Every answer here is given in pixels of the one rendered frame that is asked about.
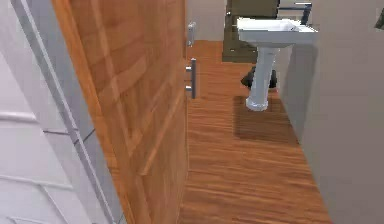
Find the brown wooden room door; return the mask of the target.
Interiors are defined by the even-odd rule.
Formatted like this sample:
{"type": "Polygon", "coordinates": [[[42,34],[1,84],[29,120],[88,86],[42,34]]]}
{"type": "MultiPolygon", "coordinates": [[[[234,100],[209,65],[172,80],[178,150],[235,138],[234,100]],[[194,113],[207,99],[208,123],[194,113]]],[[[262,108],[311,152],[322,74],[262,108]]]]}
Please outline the brown wooden room door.
{"type": "Polygon", "coordinates": [[[128,224],[178,224],[186,0],[51,0],[128,224]]]}

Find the black round floor object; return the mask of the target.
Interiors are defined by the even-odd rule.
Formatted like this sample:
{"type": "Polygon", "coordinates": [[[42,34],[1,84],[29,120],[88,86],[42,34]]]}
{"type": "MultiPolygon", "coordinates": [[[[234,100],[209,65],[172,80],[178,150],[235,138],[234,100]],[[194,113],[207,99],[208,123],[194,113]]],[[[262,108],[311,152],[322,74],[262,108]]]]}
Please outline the black round floor object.
{"type": "MultiPolygon", "coordinates": [[[[253,77],[254,77],[254,72],[255,72],[256,67],[253,66],[251,70],[241,79],[241,83],[246,86],[248,89],[251,89],[252,87],[252,82],[253,82],[253,77]]],[[[277,75],[276,71],[273,70],[271,73],[271,79],[269,82],[269,88],[275,88],[277,85],[277,75]]]]}

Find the grey door latch plate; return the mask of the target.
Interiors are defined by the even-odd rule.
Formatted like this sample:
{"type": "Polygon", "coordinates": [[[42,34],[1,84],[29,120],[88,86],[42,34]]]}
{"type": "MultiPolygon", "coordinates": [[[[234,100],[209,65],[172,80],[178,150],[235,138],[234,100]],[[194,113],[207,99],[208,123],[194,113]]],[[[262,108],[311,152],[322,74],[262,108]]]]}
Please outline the grey door latch plate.
{"type": "Polygon", "coordinates": [[[192,47],[195,40],[196,23],[190,22],[187,26],[187,45],[192,47]]]}

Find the olive green cabinet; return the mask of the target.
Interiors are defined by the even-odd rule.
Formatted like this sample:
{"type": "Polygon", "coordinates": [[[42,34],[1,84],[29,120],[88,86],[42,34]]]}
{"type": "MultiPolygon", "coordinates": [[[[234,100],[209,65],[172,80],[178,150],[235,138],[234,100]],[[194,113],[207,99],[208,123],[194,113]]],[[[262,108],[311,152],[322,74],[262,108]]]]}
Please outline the olive green cabinet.
{"type": "Polygon", "coordinates": [[[255,64],[257,46],[243,34],[256,20],[275,20],[281,0],[226,0],[222,61],[255,64]]]}

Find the white pedestal sink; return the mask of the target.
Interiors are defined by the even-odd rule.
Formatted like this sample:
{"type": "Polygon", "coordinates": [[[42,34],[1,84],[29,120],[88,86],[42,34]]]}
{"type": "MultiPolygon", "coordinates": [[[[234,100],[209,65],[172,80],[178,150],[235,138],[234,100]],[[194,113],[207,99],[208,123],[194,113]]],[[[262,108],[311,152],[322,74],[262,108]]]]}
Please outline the white pedestal sink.
{"type": "Polygon", "coordinates": [[[269,82],[276,55],[282,48],[291,45],[312,45],[318,31],[291,19],[256,20],[251,27],[243,37],[249,37],[257,46],[258,56],[252,87],[245,104],[252,111],[265,111],[268,108],[269,82]]]}

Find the dark blue metal rail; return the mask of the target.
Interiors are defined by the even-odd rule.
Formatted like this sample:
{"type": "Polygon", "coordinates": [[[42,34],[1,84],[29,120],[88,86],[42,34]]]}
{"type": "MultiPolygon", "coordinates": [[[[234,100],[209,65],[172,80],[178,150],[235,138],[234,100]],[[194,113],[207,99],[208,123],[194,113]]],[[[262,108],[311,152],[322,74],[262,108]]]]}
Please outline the dark blue metal rail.
{"type": "Polygon", "coordinates": [[[297,18],[301,12],[300,24],[306,25],[309,21],[312,10],[311,2],[295,2],[294,6],[283,6],[278,8],[278,16],[280,18],[297,18]]]}

